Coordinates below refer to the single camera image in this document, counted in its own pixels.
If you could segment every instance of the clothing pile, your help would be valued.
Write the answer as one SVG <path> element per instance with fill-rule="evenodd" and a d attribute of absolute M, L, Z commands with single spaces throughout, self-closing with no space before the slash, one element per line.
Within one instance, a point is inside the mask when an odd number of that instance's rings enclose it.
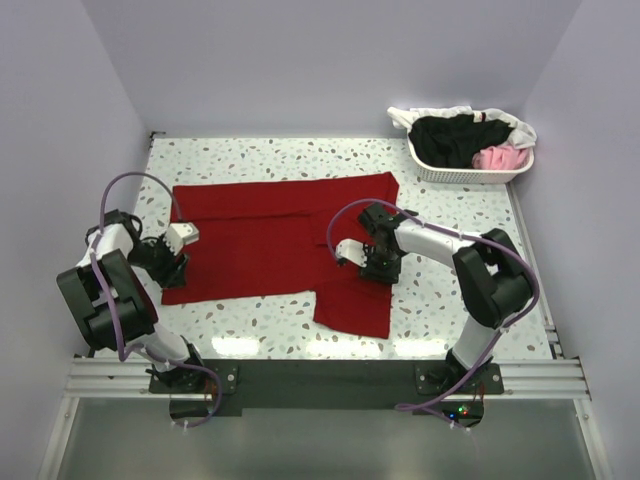
<path fill-rule="evenodd" d="M 420 161 L 434 168 L 517 170 L 537 139 L 530 125 L 497 108 L 391 107 L 387 113 L 396 128 L 407 129 Z"/>

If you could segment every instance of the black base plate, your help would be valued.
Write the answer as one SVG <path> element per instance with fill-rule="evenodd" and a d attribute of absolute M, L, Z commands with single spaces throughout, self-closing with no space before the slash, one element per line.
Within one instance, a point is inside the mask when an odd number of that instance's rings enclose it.
<path fill-rule="evenodd" d="M 388 410 L 397 403 L 423 403 L 441 393 L 426 381 L 444 360 L 205 360 L 220 375 L 223 395 L 217 416 L 239 416 L 245 408 Z M 491 364 L 460 393 L 504 393 L 500 367 Z M 150 393 L 186 393 L 155 380 Z M 172 411 L 206 414 L 201 400 L 173 400 Z"/>

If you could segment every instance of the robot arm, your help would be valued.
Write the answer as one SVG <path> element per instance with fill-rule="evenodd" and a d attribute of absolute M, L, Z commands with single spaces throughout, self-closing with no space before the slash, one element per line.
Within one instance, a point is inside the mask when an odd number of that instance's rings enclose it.
<path fill-rule="evenodd" d="M 137 218 L 117 210 L 107 213 L 104 233 L 95 248 L 98 266 L 116 303 L 125 346 L 150 360 L 153 369 L 149 373 L 161 382 L 198 390 L 203 381 L 201 372 L 157 360 L 202 365 L 193 345 L 158 322 L 151 299 L 131 268 L 145 269 L 163 288 L 184 285 L 188 256 L 182 249 L 198 240 L 198 230 L 190 223 L 172 223 L 160 237 L 141 240 L 134 220 Z M 58 275 L 57 283 L 89 346 L 116 351 L 111 313 L 90 263 L 96 235 L 97 227 L 87 232 L 87 252 L 74 268 Z"/>
<path fill-rule="evenodd" d="M 401 259 L 409 253 L 455 269 L 469 318 L 460 338 L 447 352 L 449 368 L 446 378 L 441 379 L 445 389 L 472 368 L 504 321 L 533 297 L 533 287 L 522 265 L 501 251 L 426 229 L 404 216 L 389 214 L 380 204 L 366 208 L 358 220 L 374 243 L 365 245 L 346 239 L 338 244 L 336 254 L 341 261 L 358 265 L 362 278 L 397 283 Z M 493 229 L 480 236 L 517 253 L 502 230 Z"/>

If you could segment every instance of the terrazzo table surface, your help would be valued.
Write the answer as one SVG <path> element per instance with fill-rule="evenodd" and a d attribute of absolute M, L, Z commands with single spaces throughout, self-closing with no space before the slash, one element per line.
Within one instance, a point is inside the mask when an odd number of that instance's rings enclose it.
<path fill-rule="evenodd" d="M 465 231 L 507 231 L 521 237 L 503 185 L 421 181 L 402 139 L 156 139 L 147 172 L 174 185 L 263 182 L 356 176 L 390 171 L 400 184 L 398 205 L 427 220 Z M 135 207 L 144 235 L 158 235 L 170 199 L 144 179 Z M 160 321 L 193 342 L 203 358 L 415 359 L 443 358 L 467 314 L 453 271 L 416 255 L 403 259 L 393 287 L 389 339 L 359 337 L 313 321 L 315 294 L 249 297 L 164 306 L 160 288 L 137 270 Z M 496 359 L 550 359 L 543 314 L 536 308 L 503 336 Z M 115 356 L 98 352 L 98 356 Z"/>

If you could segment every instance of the glass panel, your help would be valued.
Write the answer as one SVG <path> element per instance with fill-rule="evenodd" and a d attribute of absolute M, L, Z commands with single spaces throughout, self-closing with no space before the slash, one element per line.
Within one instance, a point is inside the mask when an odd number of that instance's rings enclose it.
<path fill-rule="evenodd" d="M 189 430 L 166 400 L 82 400 L 60 478 L 591 479 L 571 401 L 486 401 L 468 435 L 394 411 L 247 410 Z"/>

